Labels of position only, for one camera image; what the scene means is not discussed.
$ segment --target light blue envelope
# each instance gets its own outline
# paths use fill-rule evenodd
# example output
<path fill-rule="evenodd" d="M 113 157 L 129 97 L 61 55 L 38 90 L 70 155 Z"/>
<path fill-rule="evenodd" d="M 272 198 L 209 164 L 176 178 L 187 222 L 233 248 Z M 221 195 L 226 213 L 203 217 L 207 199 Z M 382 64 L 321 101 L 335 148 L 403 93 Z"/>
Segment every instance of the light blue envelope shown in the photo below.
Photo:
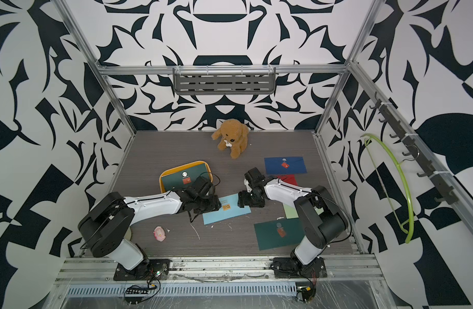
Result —
<path fill-rule="evenodd" d="M 202 214 L 205 225 L 250 213 L 250 207 L 238 207 L 238 193 L 221 197 L 219 201 L 221 202 L 221 208 L 218 211 Z"/>

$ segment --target brown plush dog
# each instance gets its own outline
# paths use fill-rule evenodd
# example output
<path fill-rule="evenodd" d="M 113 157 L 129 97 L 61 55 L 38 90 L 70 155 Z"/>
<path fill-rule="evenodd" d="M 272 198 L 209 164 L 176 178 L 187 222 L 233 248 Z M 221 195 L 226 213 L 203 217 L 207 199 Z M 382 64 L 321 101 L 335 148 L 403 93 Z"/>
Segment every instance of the brown plush dog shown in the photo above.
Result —
<path fill-rule="evenodd" d="M 248 127 L 236 119 L 225 120 L 221 127 L 212 134 L 212 139 L 216 140 L 222 135 L 218 145 L 219 150 L 231 148 L 231 157 L 236 159 L 247 149 Z"/>

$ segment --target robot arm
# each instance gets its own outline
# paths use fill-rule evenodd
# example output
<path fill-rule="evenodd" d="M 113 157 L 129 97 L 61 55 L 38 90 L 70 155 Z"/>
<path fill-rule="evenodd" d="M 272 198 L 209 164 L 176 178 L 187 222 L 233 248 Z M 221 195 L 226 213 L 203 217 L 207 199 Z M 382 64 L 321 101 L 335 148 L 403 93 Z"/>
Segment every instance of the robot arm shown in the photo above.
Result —
<path fill-rule="evenodd" d="M 299 271 L 313 262 L 348 226 L 348 219 L 323 186 L 314 189 L 295 186 L 274 177 L 265 177 L 257 168 L 245 174 L 244 184 L 247 190 L 238 194 L 240 207 L 264 207 L 264 199 L 295 206 L 305 237 L 291 254 L 290 270 Z M 317 214 L 315 208 L 324 211 Z"/>
<path fill-rule="evenodd" d="M 184 211 L 206 213 L 218 210 L 215 194 L 207 195 L 212 183 L 199 176 L 186 189 L 142 197 L 122 197 L 112 192 L 104 197 L 79 223 L 79 231 L 95 258 L 109 256 L 125 269 L 132 270 L 146 259 L 145 254 L 125 233 L 141 220 Z"/>

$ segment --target pink toy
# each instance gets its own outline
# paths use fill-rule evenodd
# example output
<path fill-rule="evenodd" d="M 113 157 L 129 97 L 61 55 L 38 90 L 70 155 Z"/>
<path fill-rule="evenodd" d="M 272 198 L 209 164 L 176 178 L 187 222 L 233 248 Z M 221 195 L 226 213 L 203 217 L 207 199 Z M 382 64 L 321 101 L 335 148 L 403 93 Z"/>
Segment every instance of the pink toy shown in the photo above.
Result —
<path fill-rule="evenodd" d="M 164 232 L 162 227 L 158 226 L 154 229 L 154 237 L 159 241 L 165 240 L 166 233 Z"/>

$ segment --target vent grille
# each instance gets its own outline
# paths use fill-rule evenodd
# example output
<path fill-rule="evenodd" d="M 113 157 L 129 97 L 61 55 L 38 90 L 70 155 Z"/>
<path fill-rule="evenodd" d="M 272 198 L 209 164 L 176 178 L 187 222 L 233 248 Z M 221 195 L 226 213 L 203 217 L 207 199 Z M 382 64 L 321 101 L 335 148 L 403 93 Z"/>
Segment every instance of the vent grille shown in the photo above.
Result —
<path fill-rule="evenodd" d="M 174 74 L 178 95 L 270 95 L 276 88 L 273 70 L 268 74 Z"/>
<path fill-rule="evenodd" d="M 68 297 L 120 297 L 131 284 L 72 284 Z M 229 295 L 280 295 L 295 296 L 295 282 L 240 282 L 240 283 L 165 283 L 157 296 L 229 296 Z"/>

